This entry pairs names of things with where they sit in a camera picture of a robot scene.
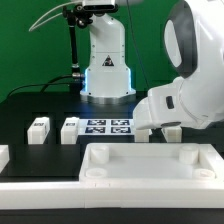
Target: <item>black tabletop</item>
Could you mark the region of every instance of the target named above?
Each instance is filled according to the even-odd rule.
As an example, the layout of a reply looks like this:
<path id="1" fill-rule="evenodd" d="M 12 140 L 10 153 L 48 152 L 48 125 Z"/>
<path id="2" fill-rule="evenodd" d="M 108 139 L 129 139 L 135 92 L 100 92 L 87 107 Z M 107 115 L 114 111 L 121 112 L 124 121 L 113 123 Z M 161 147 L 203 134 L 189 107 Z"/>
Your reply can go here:
<path id="1" fill-rule="evenodd" d="M 133 136 L 79 136 L 76 145 L 60 143 L 67 117 L 81 119 L 132 119 L 136 104 L 145 97 L 121 105 L 81 102 L 71 93 L 18 93 L 0 104 L 0 145 L 9 145 L 10 162 L 0 182 L 77 181 L 85 147 L 91 142 L 134 142 Z M 43 145 L 28 145 L 27 130 L 36 117 L 50 118 L 51 131 Z M 224 151 L 224 124 L 205 130 L 183 128 L 183 143 L 212 144 Z M 161 130 L 153 130 L 150 143 L 165 143 Z M 1 223 L 223 223 L 222 209 L 56 209 L 0 211 Z"/>

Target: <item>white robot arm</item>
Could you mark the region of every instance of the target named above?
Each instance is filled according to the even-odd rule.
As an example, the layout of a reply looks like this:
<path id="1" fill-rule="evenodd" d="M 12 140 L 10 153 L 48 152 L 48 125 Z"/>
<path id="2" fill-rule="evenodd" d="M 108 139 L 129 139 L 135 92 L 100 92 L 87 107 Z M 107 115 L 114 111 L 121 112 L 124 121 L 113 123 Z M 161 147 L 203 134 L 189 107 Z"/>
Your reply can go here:
<path id="1" fill-rule="evenodd" d="M 222 0 L 185 0 L 173 7 L 164 42 L 180 77 L 148 91 L 133 112 L 137 129 L 203 129 L 224 119 L 223 20 Z"/>

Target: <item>green wall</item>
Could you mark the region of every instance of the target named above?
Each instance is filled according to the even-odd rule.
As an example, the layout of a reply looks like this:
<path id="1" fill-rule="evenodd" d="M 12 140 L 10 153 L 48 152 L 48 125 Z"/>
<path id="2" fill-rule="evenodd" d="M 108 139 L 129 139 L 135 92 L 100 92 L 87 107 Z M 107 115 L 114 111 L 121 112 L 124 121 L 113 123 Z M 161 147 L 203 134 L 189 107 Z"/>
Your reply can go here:
<path id="1" fill-rule="evenodd" d="M 45 83 L 70 73 L 70 43 L 66 21 L 60 17 L 29 33 L 29 27 L 46 11 L 63 0 L 0 1 L 0 101 L 20 85 Z M 177 0 L 145 0 L 131 6 L 133 27 L 150 87 L 170 82 L 173 71 L 164 51 L 163 28 L 170 9 Z M 133 87 L 146 90 L 134 51 L 126 7 L 113 15 L 126 27 L 126 63 L 132 69 Z M 79 63 L 82 70 L 89 63 L 88 29 L 77 29 Z M 50 87 L 49 91 L 59 87 Z M 26 91 L 39 91 L 32 88 Z"/>

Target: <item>white block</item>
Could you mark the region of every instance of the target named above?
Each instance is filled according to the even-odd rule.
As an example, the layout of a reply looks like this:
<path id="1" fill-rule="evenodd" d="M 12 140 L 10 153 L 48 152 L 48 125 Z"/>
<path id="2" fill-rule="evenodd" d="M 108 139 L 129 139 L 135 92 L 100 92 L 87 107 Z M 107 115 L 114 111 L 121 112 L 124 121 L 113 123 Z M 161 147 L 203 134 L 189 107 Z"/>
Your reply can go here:
<path id="1" fill-rule="evenodd" d="M 152 134 L 151 129 L 136 130 L 134 131 L 135 142 L 149 142 L 149 135 Z"/>
<path id="2" fill-rule="evenodd" d="M 106 164 L 109 162 L 109 146 L 108 145 L 94 145 L 90 150 L 91 161 L 96 164 Z"/>
<path id="3" fill-rule="evenodd" d="M 183 146 L 179 152 L 179 161 L 183 164 L 194 165 L 198 163 L 199 149 L 195 145 Z"/>
<path id="4" fill-rule="evenodd" d="M 0 173 L 9 162 L 9 147 L 8 145 L 0 145 Z"/>
<path id="5" fill-rule="evenodd" d="M 43 144 L 49 131 L 50 119 L 48 117 L 36 118 L 27 131 L 28 144 Z"/>
<path id="6" fill-rule="evenodd" d="M 61 144 L 75 144 L 78 138 L 79 118 L 66 118 L 61 129 Z"/>
<path id="7" fill-rule="evenodd" d="M 168 143 L 182 142 L 182 128 L 181 127 L 162 128 L 161 131 Z"/>

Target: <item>white box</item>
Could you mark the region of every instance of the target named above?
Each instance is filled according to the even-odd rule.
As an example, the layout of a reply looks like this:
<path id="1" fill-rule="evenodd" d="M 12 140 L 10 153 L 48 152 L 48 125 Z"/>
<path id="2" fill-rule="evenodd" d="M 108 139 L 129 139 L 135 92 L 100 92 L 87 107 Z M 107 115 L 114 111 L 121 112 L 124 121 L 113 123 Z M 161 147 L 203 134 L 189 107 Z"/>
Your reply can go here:
<path id="1" fill-rule="evenodd" d="M 136 130 L 134 131 L 135 142 L 149 142 L 149 135 L 152 135 L 151 129 Z"/>
<path id="2" fill-rule="evenodd" d="M 0 173 L 9 162 L 9 147 L 8 145 L 0 145 Z"/>
<path id="3" fill-rule="evenodd" d="M 182 128 L 177 127 L 168 127 L 161 129 L 164 138 L 166 139 L 167 143 L 181 143 L 182 141 Z"/>
<path id="4" fill-rule="evenodd" d="M 49 131 L 50 119 L 48 117 L 36 118 L 27 131 L 28 144 L 43 144 Z"/>
<path id="5" fill-rule="evenodd" d="M 66 118 L 61 129 L 61 144 L 75 144 L 78 138 L 79 118 Z"/>

